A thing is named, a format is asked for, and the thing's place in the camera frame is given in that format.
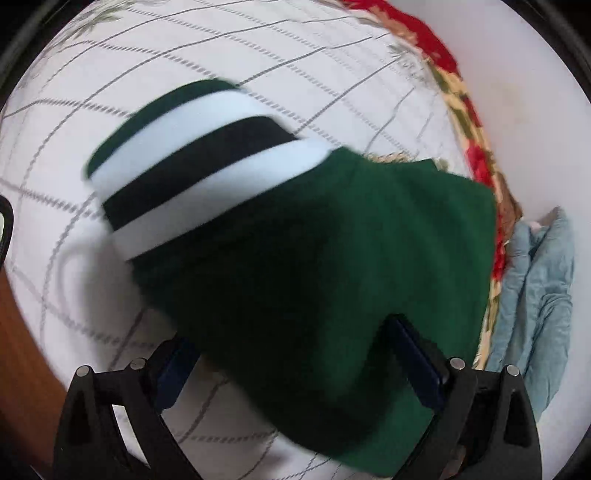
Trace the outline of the white quilted bed cover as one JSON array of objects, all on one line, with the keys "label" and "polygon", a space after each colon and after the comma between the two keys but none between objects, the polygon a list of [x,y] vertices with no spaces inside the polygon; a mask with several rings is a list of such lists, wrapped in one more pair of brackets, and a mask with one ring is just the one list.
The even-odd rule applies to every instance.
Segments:
[{"label": "white quilted bed cover", "polygon": [[89,160],[146,105],[204,80],[242,89],[297,137],[474,181],[418,49],[345,7],[97,1],[50,39],[1,110],[7,275],[46,378],[64,404],[78,367],[121,370],[179,333],[200,359],[162,418],[202,478],[392,478],[401,468],[370,474],[284,436],[146,300],[113,243]]}]

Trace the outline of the light blue cloth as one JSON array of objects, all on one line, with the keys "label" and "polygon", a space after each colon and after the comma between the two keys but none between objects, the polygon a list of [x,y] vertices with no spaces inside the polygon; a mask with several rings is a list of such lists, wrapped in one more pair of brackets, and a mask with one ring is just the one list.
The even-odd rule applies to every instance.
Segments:
[{"label": "light blue cloth", "polygon": [[516,366],[540,419],[560,389],[569,358],[575,245],[566,212],[556,207],[541,222],[519,221],[507,256],[485,369]]}]

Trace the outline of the green white varsity jacket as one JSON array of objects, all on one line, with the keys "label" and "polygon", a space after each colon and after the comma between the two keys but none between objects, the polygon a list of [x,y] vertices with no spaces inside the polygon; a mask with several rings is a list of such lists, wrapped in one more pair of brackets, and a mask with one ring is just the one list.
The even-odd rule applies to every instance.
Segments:
[{"label": "green white varsity jacket", "polygon": [[146,105],[86,176],[146,300],[274,427],[370,474],[403,466],[433,415],[391,320],[475,356],[496,252],[489,187],[297,137],[221,80]]}]

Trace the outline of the red floral blanket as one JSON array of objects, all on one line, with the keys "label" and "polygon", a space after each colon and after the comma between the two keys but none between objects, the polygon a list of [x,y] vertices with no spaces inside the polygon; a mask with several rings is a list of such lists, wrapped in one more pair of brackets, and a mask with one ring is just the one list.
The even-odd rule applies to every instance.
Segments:
[{"label": "red floral blanket", "polygon": [[507,265],[506,245],[515,225],[523,216],[497,165],[491,143],[472,102],[458,63],[447,46],[422,20],[386,1],[339,1],[339,6],[370,23],[386,28],[395,37],[418,49],[439,86],[452,118],[470,172],[474,179],[489,187],[495,195],[497,234],[489,301],[483,319],[480,344],[474,367],[483,370],[492,352],[493,330],[499,313],[502,277]]}]

